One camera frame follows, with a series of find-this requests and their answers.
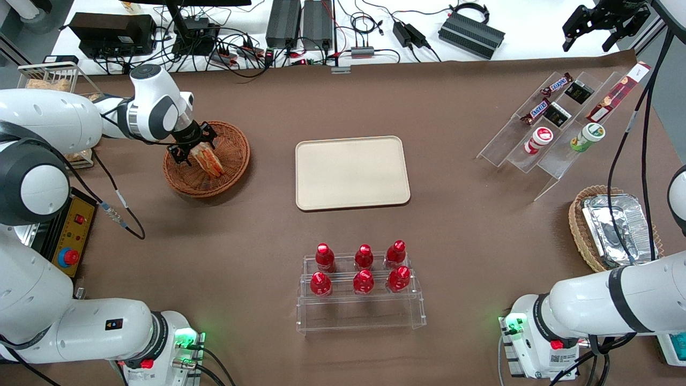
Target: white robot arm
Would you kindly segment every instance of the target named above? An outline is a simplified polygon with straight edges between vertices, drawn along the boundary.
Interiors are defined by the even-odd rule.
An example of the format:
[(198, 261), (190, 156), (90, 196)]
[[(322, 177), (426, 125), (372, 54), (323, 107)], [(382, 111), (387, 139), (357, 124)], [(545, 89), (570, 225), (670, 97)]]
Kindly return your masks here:
[[(668, 203), (684, 231), (686, 166), (672, 178)], [(504, 334), (510, 336), (524, 374), (530, 378), (556, 378), (579, 357), (579, 339), (683, 332), (686, 251), (647, 264), (562, 280), (550, 293), (520, 297), (504, 322)], [(562, 379), (574, 378), (572, 372)]]
[(17, 240), (18, 225), (57, 216), (69, 194), (62, 153), (102, 135), (190, 146), (206, 133), (192, 118), (193, 96), (156, 65), (131, 73), (135, 97), (91, 102), (50, 90), (0, 91), (0, 356), (56, 363), (120, 361), (129, 385), (184, 385), (200, 335), (179, 313), (151, 312), (129, 299), (77, 300), (71, 280)]

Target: aluminum foil tray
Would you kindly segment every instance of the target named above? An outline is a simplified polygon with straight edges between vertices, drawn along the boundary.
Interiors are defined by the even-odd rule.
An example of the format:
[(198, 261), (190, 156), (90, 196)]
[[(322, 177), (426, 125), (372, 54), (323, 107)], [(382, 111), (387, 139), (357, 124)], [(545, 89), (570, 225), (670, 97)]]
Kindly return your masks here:
[(591, 196), (581, 201), (582, 212), (602, 262), (609, 268), (630, 265), (632, 259), (639, 264), (649, 262), (649, 228), (641, 203), (635, 196), (617, 194), (612, 196), (612, 206), (617, 228), (631, 258), (615, 232), (607, 207), (607, 195)]

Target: white table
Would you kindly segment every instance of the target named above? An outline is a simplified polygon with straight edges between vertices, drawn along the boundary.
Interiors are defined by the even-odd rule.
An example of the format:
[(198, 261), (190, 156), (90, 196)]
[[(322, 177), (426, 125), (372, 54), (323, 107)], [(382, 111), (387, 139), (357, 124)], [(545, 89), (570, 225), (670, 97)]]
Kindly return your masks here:
[[(391, 11), (396, 10), (420, 10), (423, 12), (435, 12), (443, 8), (447, 8), (447, 0), (376, 0), (371, 1), (373, 4), (384, 5)], [(571, 13), (581, 3), (593, 7), (592, 0), (477, 0), (479, 4), (486, 5), (490, 11), (489, 26), (505, 32), (505, 40), (500, 48), (498, 48), (493, 55), (492, 60), (516, 60), (516, 59), (535, 59), (535, 58), (564, 58), (574, 56), (601, 56), (605, 54), (602, 51), (602, 43), (608, 38), (608, 31), (596, 31), (580, 37), (569, 50), (564, 52), (562, 44), (565, 39), (562, 32), (563, 23), (569, 18)], [(349, 13), (358, 12), (354, 0), (341, 0), (341, 4), (336, 4), (335, 13), (338, 25), (350, 26), (350, 18), (343, 13), (342, 7)], [(378, 31), (369, 34), (369, 43), (376, 49), (394, 49), (401, 55), (402, 63), (415, 63), (416, 60), (412, 57), (412, 53), (408, 48), (402, 48), (392, 31), (392, 19), (384, 10), (362, 3), (357, 0), (357, 5), (367, 14), (371, 15), (377, 22), (382, 21), (381, 28), (384, 30), (384, 36), (380, 35)], [(266, 47), (265, 31), (267, 30), (267, 23), (272, 6), (272, 0), (264, 0), (259, 3), (259, 0), (253, 0), (253, 5), (242, 8), (231, 8), (232, 12), (229, 16), (229, 11), (221, 8), (213, 8), (207, 13), (212, 16), (216, 22), (223, 23), (227, 16), (229, 16), (224, 27), (236, 28), (251, 35), (260, 42), (260, 47)], [(142, 12), (151, 14), (158, 25), (169, 25), (171, 18), (169, 13), (165, 12), (164, 16), (167, 21), (162, 21), (158, 13), (155, 12), (154, 6), (142, 5)], [(249, 10), (255, 7), (252, 12), (242, 12), (241, 10)], [(118, 0), (75, 0), (71, 11), (67, 17), (70, 21), (76, 12), (93, 12), (93, 13), (109, 13), (109, 14), (126, 14), (123, 6)], [(461, 10), (461, 14), (473, 17), (476, 20), (481, 20), (481, 14), (476, 10)], [(420, 32), (426, 35), (427, 40), (431, 46), (436, 50), (443, 61), (446, 60), (483, 60), (473, 54), (470, 54), (453, 45), (443, 42), (438, 39), (438, 30), (447, 18), (448, 12), (441, 12), (431, 16), (426, 16), (417, 13), (400, 13), (395, 16), (405, 23), (411, 23)], [(346, 49), (350, 49), (351, 44), (355, 44), (355, 33), (348, 29), (337, 29), (339, 51), (344, 44), (344, 35), (347, 39)], [(220, 36), (230, 34), (230, 31), (222, 30)], [(171, 51), (171, 46), (174, 39), (165, 43), (167, 52)], [(65, 28), (61, 33), (52, 51), (53, 55), (76, 55), (80, 62), (79, 66), (88, 75), (100, 75), (105, 71), (100, 68), (92, 60), (78, 49), (79, 40), (74, 33)], [(161, 50), (161, 45), (158, 43), (156, 55)], [(614, 46), (611, 52), (618, 51)], [(379, 55), (369, 59), (352, 59), (350, 54), (342, 54), (340, 59), (340, 66), (370, 64), (370, 63), (395, 63), (397, 56), (392, 52), (385, 52), (388, 55)], [(436, 57), (426, 48), (415, 49), (415, 54), (422, 62), (436, 61)], [(309, 52), (305, 54), (304, 58), (313, 58), (314, 60), (321, 59), (320, 52)], [(143, 60), (147, 57), (133, 58), (133, 62)], [(206, 58), (202, 56), (195, 56), (196, 67), (202, 71), (206, 67)], [(150, 63), (162, 64), (163, 59), (151, 60)], [(281, 66), (282, 60), (277, 61), (277, 65)], [(241, 68), (245, 68), (245, 62), (239, 58)], [(194, 71), (193, 62), (188, 58), (183, 66), (179, 69), (179, 64), (168, 65), (167, 69), (170, 71)], [(111, 65), (110, 70), (113, 73), (119, 73), (120, 67)]]

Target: computer equipment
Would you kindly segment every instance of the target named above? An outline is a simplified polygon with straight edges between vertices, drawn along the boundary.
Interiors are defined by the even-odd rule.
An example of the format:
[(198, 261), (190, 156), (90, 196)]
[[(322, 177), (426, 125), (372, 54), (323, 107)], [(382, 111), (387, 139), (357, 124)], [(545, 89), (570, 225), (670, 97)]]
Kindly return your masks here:
[(148, 14), (76, 12), (69, 28), (89, 58), (148, 55), (154, 49), (156, 24)]
[(295, 48), (300, 32), (300, 0), (274, 0), (267, 25), (267, 46)]
[(176, 42), (171, 52), (175, 56), (190, 54), (208, 56), (214, 50), (214, 42), (219, 33), (220, 25), (209, 23), (207, 26), (188, 24), (192, 18), (181, 17), (179, 7), (241, 7), (251, 5), (251, 0), (132, 0), (132, 3), (165, 5), (174, 20), (177, 31)]
[(490, 60), (505, 33), (453, 12), (438, 31), (438, 38)]
[(333, 49), (331, 0), (305, 0), (303, 6), (303, 46), (307, 50)]

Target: brown table surface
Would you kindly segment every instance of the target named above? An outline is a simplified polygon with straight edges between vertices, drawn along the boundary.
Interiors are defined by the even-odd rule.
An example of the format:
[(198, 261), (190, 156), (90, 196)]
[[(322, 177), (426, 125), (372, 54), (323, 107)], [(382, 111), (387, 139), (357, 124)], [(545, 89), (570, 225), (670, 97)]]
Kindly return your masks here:
[[(475, 156), (551, 72), (584, 70), (605, 79), (635, 61), (622, 52), (374, 65), (335, 76), (328, 68), (299, 67), (270, 70), (248, 84), (228, 72), (175, 74), (181, 90), (194, 92), (199, 121), (223, 120), (245, 132), (252, 150), (247, 175), (216, 198), (184, 198), (164, 180), (163, 146), (103, 139), (99, 155), (145, 225), (147, 239), (133, 238), (99, 214), (83, 261), (88, 296), (140, 299), (153, 310), (181, 312), (207, 332), (207, 347), (239, 386), (497, 385), (497, 317), (503, 309), (521, 295), (591, 273), (572, 240), (567, 209), (580, 190), (606, 183), (640, 92), (634, 90), (607, 122), (607, 138), (535, 203), (547, 182), (543, 173), (498, 170)], [(95, 80), (105, 92), (132, 94), (126, 77)], [(296, 207), (298, 142), (373, 135), (403, 140), (412, 191), (407, 205), (315, 213)], [(615, 186), (637, 196), (640, 139), (638, 130), (629, 137), (615, 174)], [(686, 248), (665, 198), (679, 166), (653, 115), (648, 182), (667, 254)], [(118, 204), (99, 167), (83, 175), (106, 201)], [(362, 243), (383, 249), (399, 238), (407, 242), (423, 287), (425, 327), (307, 337), (296, 331), (303, 255), (319, 242), (343, 253)], [(652, 338), (613, 351), (612, 362), (607, 385), (686, 380), (686, 370), (659, 362)], [(37, 368), (62, 385), (121, 384), (105, 361)], [(504, 373), (507, 385), (547, 384), (510, 378), (506, 365)], [(571, 384), (583, 384), (586, 374), (584, 366)], [(19, 366), (0, 366), (0, 384), (43, 382)]]

